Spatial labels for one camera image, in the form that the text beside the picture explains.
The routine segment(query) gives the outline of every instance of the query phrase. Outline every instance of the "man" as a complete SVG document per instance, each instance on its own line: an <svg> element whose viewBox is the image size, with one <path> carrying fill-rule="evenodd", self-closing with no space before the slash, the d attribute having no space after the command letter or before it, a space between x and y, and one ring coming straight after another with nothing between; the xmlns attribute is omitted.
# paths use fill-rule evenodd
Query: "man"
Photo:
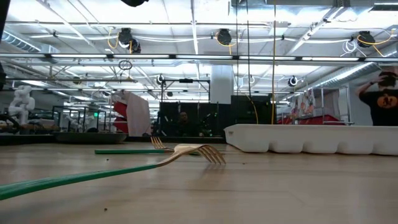
<svg viewBox="0 0 398 224"><path fill-rule="evenodd" d="M180 113L177 134L181 137L197 137L203 135L199 133L198 125L193 124L188 120L188 114L186 112Z"/></svg>
<svg viewBox="0 0 398 224"><path fill-rule="evenodd" d="M373 126L398 126L398 90L395 90L397 74L381 72L379 77L356 91L359 99L371 109ZM376 84L379 91L366 90Z"/></svg>

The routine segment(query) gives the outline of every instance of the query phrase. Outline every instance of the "green strip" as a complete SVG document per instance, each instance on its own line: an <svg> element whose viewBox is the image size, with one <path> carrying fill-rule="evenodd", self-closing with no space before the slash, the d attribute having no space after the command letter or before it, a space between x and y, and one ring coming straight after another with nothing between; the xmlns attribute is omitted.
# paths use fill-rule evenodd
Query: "green strip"
<svg viewBox="0 0 398 224"><path fill-rule="evenodd" d="M136 149L136 150L96 150L95 154L145 154L165 153L163 149Z"/></svg>
<svg viewBox="0 0 398 224"><path fill-rule="evenodd" d="M138 172L142 170L149 170L149 169L154 169L156 167L158 166L146 165L140 167L126 168L126 169L102 170L102 171L95 171L84 174L73 174L73 175L66 175L63 177L48 177L40 180L28 180L13 184L4 184L0 185L0 200L5 200L7 198L12 198L28 194L31 192L49 189L52 187L74 184L88 180L95 180L104 177L111 177L115 175L128 174L131 172Z"/></svg>

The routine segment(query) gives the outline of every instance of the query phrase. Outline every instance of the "white column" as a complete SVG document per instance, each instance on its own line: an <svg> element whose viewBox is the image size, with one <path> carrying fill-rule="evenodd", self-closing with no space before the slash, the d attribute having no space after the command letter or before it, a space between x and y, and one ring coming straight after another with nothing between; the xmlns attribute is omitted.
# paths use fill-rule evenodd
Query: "white column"
<svg viewBox="0 0 398 224"><path fill-rule="evenodd" d="M233 68L231 65L214 65L211 68L210 103L231 104L234 91Z"/></svg>

